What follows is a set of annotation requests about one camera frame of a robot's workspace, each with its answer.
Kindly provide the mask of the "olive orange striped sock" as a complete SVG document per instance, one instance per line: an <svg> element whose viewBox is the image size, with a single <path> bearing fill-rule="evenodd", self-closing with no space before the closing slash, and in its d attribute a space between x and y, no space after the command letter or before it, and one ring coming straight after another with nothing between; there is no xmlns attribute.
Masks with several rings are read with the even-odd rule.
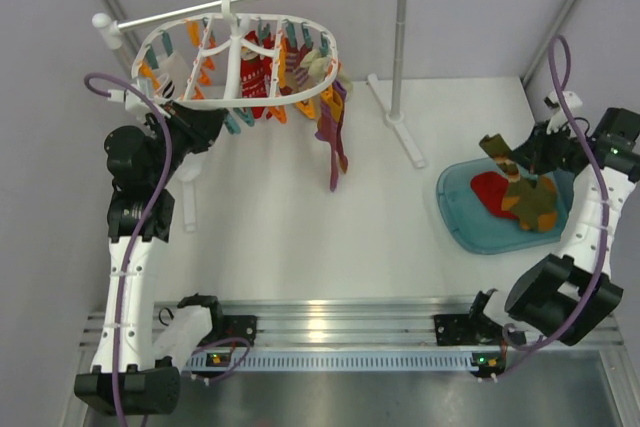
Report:
<svg viewBox="0 0 640 427"><path fill-rule="evenodd" d="M553 181L545 176L535 179L523 176L518 164L510 158L511 148L500 134L485 135L479 146L507 180L501 209L513 214L523 230L539 233L552 230L558 219L557 190Z"/></svg>

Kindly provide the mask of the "white oval clip hanger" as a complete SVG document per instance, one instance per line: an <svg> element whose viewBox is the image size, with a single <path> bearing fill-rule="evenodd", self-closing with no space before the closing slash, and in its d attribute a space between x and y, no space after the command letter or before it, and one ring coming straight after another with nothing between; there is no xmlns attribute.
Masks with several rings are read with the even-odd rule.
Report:
<svg viewBox="0 0 640 427"><path fill-rule="evenodd" d="M200 111L211 111L232 108L253 108L253 107L279 107L297 102L306 101L327 90L336 80L339 73L339 58L336 40L331 32L322 25L309 19L300 17L286 17L279 14L237 14L232 10L232 3L238 0L219 0L214 4L221 10L215 12L211 7L194 7L179 11L160 14L155 17L148 17L141 21L143 26L157 24L145 38L142 47L139 49L131 67L131 77L137 78L141 74L146 52L152 41L162 32L177 25L187 24L191 21L206 20L207 26L202 34L202 41L197 44L198 52L194 60L192 73L187 77L185 92L181 94L178 103ZM230 28L229 39L225 42L210 48L208 46L211 38L213 23L216 20L227 22ZM261 47L251 41L246 36L249 32L250 23L253 21L269 21L276 24L275 46L271 49ZM322 70L323 78L306 90L291 95L283 95L280 89L284 86L285 54L283 25L286 23L300 24L317 31L320 38L326 42L328 54L326 55L326 68ZM214 57L222 52L228 53L227 76L224 94L221 98L205 99L195 96L196 79L200 68L204 65L204 60ZM269 76L270 84L268 95L263 98L250 99L241 98L241 54L250 51L258 55L260 59L271 60L271 72Z"/></svg>

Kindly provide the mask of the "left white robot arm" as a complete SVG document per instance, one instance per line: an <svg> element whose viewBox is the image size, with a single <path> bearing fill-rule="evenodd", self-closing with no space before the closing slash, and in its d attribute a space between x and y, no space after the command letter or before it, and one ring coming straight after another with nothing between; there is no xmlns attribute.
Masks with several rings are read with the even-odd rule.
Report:
<svg viewBox="0 0 640 427"><path fill-rule="evenodd" d="M169 247L174 197L166 185L188 156L209 150L227 110L198 111L171 101L165 116L145 116L104 142L113 193L107 213L110 267L108 300L98 349L89 372L75 378L77 398L97 412L168 415L177 406L180 373L193 351L225 335L222 308L212 295L193 294L177 305L174 320L153 334L159 260Z"/></svg>

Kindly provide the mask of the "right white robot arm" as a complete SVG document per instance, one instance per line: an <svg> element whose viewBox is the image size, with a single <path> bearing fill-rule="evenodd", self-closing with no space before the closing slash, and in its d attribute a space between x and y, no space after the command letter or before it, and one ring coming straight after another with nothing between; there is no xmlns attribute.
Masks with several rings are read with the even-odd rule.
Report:
<svg viewBox="0 0 640 427"><path fill-rule="evenodd" d="M581 144L567 126L537 123L512 153L520 166L574 175L572 208L559 249L527 270L507 293L477 294L466 319L478 343L509 332L540 334L539 347L573 346L619 305L623 290L610 279L609 250L624 204L639 181L638 114L609 108Z"/></svg>

